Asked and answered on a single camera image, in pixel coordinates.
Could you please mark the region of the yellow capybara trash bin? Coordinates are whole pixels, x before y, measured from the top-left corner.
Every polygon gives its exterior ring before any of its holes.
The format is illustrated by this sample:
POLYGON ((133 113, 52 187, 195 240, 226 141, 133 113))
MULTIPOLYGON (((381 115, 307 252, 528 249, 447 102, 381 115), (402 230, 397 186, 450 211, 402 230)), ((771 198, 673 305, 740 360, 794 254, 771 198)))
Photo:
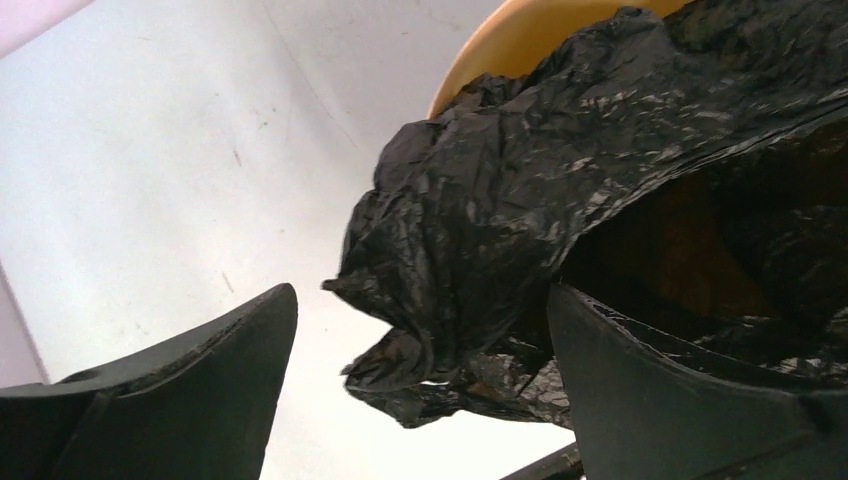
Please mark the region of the yellow capybara trash bin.
POLYGON ((499 6, 457 53, 431 102, 435 117, 461 88, 488 73, 517 78, 536 65, 569 35, 609 18, 624 6, 646 8, 664 17, 686 0, 512 0, 499 6))

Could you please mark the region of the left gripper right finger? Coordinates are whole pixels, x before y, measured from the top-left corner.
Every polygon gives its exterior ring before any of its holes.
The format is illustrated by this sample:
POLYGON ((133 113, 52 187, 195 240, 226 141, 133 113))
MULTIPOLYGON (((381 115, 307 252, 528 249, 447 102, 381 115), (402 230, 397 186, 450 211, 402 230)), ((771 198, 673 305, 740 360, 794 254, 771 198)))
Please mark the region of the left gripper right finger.
POLYGON ((547 318, 591 479, 843 479, 847 392, 741 362, 568 286, 547 318))

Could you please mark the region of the black plastic trash bag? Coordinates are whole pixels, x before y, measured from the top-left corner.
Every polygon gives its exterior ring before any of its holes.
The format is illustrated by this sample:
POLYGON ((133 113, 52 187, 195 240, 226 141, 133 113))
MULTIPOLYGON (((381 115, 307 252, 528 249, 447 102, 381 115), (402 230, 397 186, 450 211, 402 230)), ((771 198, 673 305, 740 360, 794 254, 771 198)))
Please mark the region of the black plastic trash bag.
POLYGON ((847 5, 625 7, 385 146, 324 288, 389 332, 345 390, 406 428, 572 426, 552 284, 702 351, 847 383, 847 5))

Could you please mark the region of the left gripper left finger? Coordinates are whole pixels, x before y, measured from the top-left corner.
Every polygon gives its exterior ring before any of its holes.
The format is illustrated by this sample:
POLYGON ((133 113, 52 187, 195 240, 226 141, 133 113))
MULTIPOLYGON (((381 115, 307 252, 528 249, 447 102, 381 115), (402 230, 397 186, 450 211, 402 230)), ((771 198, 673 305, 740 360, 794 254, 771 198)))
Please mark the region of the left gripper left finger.
POLYGON ((280 284, 135 354, 3 389, 2 477, 258 478, 297 318, 280 284))

